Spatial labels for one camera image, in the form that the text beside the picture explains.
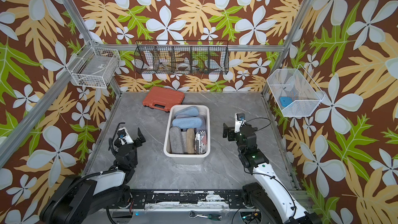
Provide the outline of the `flag print glasses case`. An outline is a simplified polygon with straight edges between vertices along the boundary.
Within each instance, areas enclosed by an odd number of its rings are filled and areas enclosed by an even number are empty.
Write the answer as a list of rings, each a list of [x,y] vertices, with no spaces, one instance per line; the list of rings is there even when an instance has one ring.
[[[195,135],[194,149],[196,154],[202,155],[207,152],[207,132],[202,130]]]

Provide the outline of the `dark grey glasses case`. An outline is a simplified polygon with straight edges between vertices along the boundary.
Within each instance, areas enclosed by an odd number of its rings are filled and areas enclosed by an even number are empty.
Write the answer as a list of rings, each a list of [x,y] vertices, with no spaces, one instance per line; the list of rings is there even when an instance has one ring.
[[[184,141],[182,138],[182,131],[179,127],[172,127],[169,130],[169,139],[171,145],[171,152],[174,154],[184,153]]]

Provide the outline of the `tan glasses case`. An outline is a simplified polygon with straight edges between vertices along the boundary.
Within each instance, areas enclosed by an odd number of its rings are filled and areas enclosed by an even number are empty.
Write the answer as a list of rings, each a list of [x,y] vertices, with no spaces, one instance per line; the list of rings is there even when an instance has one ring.
[[[186,132],[187,153],[190,155],[195,154],[195,130],[189,128]]]

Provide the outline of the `cream plastic storage box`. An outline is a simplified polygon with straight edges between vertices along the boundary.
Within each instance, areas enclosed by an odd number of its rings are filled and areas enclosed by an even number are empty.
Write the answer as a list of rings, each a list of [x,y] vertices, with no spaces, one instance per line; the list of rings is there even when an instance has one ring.
[[[172,128],[172,121],[175,119],[175,114],[178,111],[182,111],[186,108],[195,106],[198,109],[199,116],[202,116],[206,120],[206,137],[207,145],[206,152],[203,154],[177,154],[172,153],[171,141],[170,141],[170,129]],[[210,130],[210,110],[205,105],[175,105],[171,108],[169,119],[166,128],[166,135],[164,140],[163,152],[176,164],[202,164],[205,159],[210,155],[211,151],[211,130]]]

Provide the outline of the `slate blue glasses case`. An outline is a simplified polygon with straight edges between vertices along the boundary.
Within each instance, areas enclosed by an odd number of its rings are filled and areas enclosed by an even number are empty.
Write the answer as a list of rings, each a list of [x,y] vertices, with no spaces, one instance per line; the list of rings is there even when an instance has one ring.
[[[180,129],[195,129],[200,128],[203,124],[203,120],[199,117],[184,117],[175,118],[172,121],[173,127],[179,127]]]

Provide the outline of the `purple glasses case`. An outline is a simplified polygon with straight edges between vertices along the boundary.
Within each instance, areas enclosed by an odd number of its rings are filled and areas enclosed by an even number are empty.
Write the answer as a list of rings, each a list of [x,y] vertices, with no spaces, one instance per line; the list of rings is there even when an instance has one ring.
[[[201,126],[198,128],[199,131],[206,131],[207,130],[207,124],[206,124],[206,116],[200,115],[200,118],[202,120]]]

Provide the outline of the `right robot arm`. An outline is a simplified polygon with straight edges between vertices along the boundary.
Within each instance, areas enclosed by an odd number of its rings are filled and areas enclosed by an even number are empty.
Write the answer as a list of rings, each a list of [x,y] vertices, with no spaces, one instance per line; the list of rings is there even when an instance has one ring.
[[[257,181],[243,186],[242,198],[247,207],[258,209],[262,224],[321,224],[316,213],[309,213],[279,180],[270,161],[258,148],[256,132],[245,114],[234,116],[234,127],[223,125],[223,137],[237,145],[244,172]]]

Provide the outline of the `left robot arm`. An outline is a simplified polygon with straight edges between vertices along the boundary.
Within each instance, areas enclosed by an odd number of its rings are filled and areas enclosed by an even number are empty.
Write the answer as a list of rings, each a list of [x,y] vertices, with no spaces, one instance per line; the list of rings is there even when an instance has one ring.
[[[131,180],[138,165],[137,149],[146,139],[141,130],[133,139],[125,127],[118,127],[108,140],[115,160],[107,171],[85,176],[68,176],[55,191],[39,219],[45,224],[80,224],[85,218],[110,206],[126,207],[131,203]]]

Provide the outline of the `black hex key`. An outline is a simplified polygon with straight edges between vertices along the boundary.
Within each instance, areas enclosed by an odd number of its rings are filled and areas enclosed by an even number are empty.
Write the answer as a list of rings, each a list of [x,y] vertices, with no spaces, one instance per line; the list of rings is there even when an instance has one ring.
[[[108,151],[110,151],[110,150],[111,150],[111,151],[115,151],[115,149],[114,149],[114,147],[113,147],[114,140],[115,140],[116,135],[117,135],[117,132],[118,132],[118,130],[119,130],[119,128],[120,128],[120,126],[121,126],[122,124],[125,124],[125,122],[120,122],[120,123],[118,123],[118,125],[117,125],[117,127],[116,127],[116,129],[115,129],[115,131],[114,131],[114,134],[113,134],[112,138],[109,138],[109,139],[108,139]]]

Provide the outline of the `blue object in basket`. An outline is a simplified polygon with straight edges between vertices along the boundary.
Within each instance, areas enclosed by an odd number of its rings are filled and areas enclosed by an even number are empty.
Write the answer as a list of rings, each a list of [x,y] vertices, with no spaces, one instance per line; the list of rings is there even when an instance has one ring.
[[[288,96],[281,96],[279,98],[280,104],[283,108],[288,107],[290,104],[293,103],[293,99]]]

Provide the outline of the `red plastic tool case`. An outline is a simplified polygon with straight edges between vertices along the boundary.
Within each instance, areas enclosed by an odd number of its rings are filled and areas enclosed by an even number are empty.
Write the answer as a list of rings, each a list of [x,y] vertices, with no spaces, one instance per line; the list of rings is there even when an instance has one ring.
[[[184,98],[183,92],[163,87],[152,87],[143,100],[143,106],[168,113],[173,106],[181,105]]]

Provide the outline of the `white mesh basket right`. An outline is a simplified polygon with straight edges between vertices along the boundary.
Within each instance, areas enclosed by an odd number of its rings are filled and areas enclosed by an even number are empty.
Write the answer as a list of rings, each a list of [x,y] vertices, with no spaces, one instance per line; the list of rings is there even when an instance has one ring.
[[[303,68],[277,69],[267,78],[267,84],[284,117],[310,117],[325,98],[325,93]],[[283,108],[281,96],[291,97],[293,103]]]

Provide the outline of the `ratchet wrench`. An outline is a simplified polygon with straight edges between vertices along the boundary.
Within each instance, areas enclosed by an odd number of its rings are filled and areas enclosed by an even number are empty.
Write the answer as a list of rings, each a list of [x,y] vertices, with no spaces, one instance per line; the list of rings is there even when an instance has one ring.
[[[190,218],[206,218],[206,219],[210,219],[212,221],[221,221],[222,220],[222,216],[219,214],[201,214],[201,213],[198,213],[195,211],[190,211],[189,217]]]

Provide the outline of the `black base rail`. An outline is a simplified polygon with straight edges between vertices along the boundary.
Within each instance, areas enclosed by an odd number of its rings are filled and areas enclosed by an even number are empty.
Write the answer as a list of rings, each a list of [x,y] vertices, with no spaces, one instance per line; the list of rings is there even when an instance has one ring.
[[[134,189],[130,192],[132,209],[172,208],[243,209],[254,208],[254,197],[242,189],[222,190],[153,190]]]

